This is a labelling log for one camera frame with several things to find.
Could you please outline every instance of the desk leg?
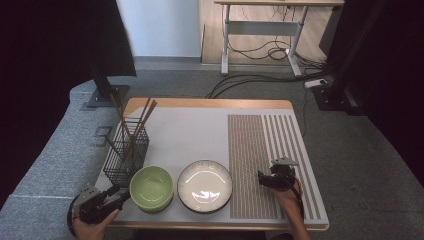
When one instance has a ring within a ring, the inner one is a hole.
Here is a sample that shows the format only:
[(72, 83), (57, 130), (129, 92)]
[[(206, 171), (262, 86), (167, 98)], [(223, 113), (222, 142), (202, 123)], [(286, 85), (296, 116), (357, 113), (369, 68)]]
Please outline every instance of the desk leg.
[(303, 25), (305, 24), (305, 18), (306, 18), (306, 14), (308, 13), (308, 9), (309, 9), (308, 6), (303, 7), (302, 17), (297, 24), (297, 30), (296, 30), (296, 34), (294, 35), (292, 45), (290, 47), (290, 50), (288, 49), (286, 50), (287, 57), (289, 59), (290, 65), (293, 69), (295, 76), (302, 75), (299, 69), (299, 65), (297, 64), (297, 57), (294, 55), (294, 53), (296, 52), (296, 47), (297, 47), (297, 44), (299, 43), (300, 34), (302, 33)]
[(226, 5), (225, 29), (224, 29), (224, 49), (222, 50), (221, 74), (228, 74), (228, 27), (230, 25), (230, 7)]

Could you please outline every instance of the desk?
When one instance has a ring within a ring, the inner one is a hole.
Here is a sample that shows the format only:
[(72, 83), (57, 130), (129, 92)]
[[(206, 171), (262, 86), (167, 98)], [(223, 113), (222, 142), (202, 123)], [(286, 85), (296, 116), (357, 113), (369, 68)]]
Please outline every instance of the desk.
[[(140, 116), (146, 100), (130, 99), (125, 116)], [(257, 183), (257, 170), (269, 174), (270, 160), (289, 156), (299, 162), (296, 171), (304, 185), (307, 228), (328, 228), (327, 214), (290, 102), (155, 100), (158, 105), (146, 124), (150, 145), (144, 166), (161, 166), (170, 172), (174, 179), (174, 198), (165, 210), (155, 214), (142, 212), (130, 199), (112, 225), (167, 229), (287, 229), (288, 220), (275, 198)], [(237, 143), (239, 133), (244, 135), (243, 144)], [(223, 209), (202, 215), (184, 207), (178, 197), (176, 182), (186, 166), (205, 159), (226, 167), (234, 187), (233, 195)], [(101, 172), (96, 187), (107, 189), (110, 186), (109, 179)]]
[[(222, 52), (221, 74), (228, 74), (228, 35), (271, 35), (294, 36), (290, 49), (286, 50), (290, 66), (295, 76), (302, 75), (294, 55), (302, 33), (306, 14), (310, 6), (333, 7), (343, 6), (343, 0), (214, 0), (216, 4), (226, 6), (224, 49)], [(259, 21), (230, 21), (231, 5), (268, 5), (268, 6), (303, 6), (299, 22), (259, 22)]]

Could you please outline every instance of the white plate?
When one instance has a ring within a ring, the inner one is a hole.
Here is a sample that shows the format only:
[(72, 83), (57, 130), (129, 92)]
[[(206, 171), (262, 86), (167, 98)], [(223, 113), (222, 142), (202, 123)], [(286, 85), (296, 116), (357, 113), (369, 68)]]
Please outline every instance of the white plate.
[(183, 204), (198, 213), (216, 212), (228, 202), (233, 191), (230, 173), (221, 164), (201, 160), (190, 164), (178, 179)]

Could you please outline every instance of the ribbed mat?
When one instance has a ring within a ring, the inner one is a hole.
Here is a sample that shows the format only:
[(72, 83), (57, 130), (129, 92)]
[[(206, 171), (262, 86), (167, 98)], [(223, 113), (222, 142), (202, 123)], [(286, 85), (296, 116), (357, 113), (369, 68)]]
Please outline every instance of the ribbed mat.
[(231, 218), (279, 218), (278, 204), (270, 191), (259, 185), (257, 171), (270, 174), (270, 161), (283, 156), (299, 163), (295, 170), (304, 188), (305, 218), (321, 218), (312, 194), (316, 182), (291, 115), (228, 115), (228, 136), (234, 186)]

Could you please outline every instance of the green bowl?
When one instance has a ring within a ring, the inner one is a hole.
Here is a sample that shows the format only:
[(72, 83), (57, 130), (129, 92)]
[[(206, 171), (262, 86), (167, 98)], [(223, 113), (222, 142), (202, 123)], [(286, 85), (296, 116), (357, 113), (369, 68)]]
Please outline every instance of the green bowl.
[(148, 166), (140, 169), (131, 179), (130, 194), (144, 212), (159, 212), (171, 203), (174, 183), (165, 169)]

